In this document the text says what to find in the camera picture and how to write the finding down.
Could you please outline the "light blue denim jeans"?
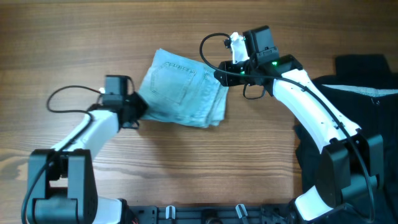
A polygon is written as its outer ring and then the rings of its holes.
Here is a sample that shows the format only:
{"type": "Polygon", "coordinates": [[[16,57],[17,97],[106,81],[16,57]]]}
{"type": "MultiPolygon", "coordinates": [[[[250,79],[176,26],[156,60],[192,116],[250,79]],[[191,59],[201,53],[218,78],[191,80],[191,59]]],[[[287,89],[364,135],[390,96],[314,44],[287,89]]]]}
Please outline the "light blue denim jeans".
{"type": "Polygon", "coordinates": [[[228,88],[204,63],[158,49],[139,94],[148,104],[142,119],[207,128],[224,120],[228,88]]]}

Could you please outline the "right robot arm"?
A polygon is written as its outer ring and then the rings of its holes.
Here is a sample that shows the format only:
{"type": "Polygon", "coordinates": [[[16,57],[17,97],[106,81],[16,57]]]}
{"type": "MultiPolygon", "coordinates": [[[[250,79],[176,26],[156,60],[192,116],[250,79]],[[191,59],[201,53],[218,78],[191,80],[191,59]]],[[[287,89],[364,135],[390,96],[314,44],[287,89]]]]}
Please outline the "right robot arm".
{"type": "Polygon", "coordinates": [[[291,110],[320,155],[313,187],[286,206],[262,206],[261,221],[315,223],[343,210],[359,215],[353,202],[374,200],[384,185],[382,137],[367,136],[316,88],[293,55],[280,55],[268,26],[225,34],[224,46],[232,58],[215,68],[215,78],[223,86],[261,86],[291,110]]]}

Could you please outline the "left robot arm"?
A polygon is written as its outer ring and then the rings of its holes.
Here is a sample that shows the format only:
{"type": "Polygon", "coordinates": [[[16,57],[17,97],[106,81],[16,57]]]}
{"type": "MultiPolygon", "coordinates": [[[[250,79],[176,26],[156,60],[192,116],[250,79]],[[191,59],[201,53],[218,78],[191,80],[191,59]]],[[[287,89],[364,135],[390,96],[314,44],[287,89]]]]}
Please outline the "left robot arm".
{"type": "Polygon", "coordinates": [[[28,161],[22,223],[139,223],[124,199],[100,197],[93,159],[121,129],[139,129],[148,108],[129,76],[107,75],[104,91],[82,113],[82,122],[50,149],[28,161]]]}

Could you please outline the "black clothes pile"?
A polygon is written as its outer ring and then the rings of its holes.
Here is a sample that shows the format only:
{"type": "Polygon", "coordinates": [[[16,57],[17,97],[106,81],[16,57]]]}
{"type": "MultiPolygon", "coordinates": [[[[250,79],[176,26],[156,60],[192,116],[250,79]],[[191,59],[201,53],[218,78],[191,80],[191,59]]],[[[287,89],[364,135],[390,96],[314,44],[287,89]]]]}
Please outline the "black clothes pile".
{"type": "MultiPolygon", "coordinates": [[[[373,223],[397,223],[397,73],[384,55],[341,55],[335,58],[335,75],[313,84],[346,117],[369,134],[380,134],[384,145],[384,186],[375,192],[373,223]]],[[[303,192],[315,183],[319,151],[305,128],[294,127],[300,140],[296,157],[302,169],[303,192]]],[[[336,212],[316,223],[366,223],[351,212],[336,212]]]]}

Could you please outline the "black mounting rail base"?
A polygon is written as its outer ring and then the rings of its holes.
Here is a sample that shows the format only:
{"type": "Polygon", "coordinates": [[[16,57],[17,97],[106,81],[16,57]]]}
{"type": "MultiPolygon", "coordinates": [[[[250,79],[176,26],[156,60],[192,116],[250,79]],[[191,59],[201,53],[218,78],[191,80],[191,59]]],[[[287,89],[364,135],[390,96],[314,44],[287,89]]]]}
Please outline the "black mounting rail base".
{"type": "Polygon", "coordinates": [[[137,217],[135,223],[143,224],[279,224],[294,223],[296,214],[289,210],[286,204],[264,204],[261,206],[247,206],[248,217],[239,219],[236,205],[230,207],[177,207],[174,220],[165,219],[165,208],[156,206],[131,206],[137,217]]]}

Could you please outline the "left white rail clip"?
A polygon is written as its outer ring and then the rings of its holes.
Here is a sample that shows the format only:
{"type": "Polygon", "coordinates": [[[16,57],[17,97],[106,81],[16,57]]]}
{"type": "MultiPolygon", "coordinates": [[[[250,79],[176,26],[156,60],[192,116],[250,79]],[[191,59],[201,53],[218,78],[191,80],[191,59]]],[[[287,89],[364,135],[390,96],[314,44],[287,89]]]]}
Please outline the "left white rail clip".
{"type": "Polygon", "coordinates": [[[176,208],[173,205],[169,205],[165,208],[165,219],[174,220],[176,217],[176,208]]]}

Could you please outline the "white rail clip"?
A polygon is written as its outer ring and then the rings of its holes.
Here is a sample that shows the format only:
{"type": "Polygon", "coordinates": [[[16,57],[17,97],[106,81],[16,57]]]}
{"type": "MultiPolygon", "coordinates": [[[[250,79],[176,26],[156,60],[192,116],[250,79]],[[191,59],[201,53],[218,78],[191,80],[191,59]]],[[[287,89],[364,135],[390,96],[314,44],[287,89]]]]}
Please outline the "white rail clip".
{"type": "Polygon", "coordinates": [[[248,217],[248,213],[244,204],[237,204],[235,209],[239,219],[244,219],[248,217]]]}
{"type": "Polygon", "coordinates": [[[165,219],[174,220],[176,217],[176,208],[173,205],[169,205],[165,208],[165,219]]]}

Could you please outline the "right white rail clip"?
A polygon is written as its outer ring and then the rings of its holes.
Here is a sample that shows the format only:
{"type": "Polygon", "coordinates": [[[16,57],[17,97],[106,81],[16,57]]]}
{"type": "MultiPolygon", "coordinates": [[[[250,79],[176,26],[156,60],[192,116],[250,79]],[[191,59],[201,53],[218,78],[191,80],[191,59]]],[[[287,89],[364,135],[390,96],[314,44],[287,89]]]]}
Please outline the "right white rail clip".
{"type": "Polygon", "coordinates": [[[239,219],[244,219],[248,217],[248,213],[244,204],[237,204],[235,209],[239,219]]]}

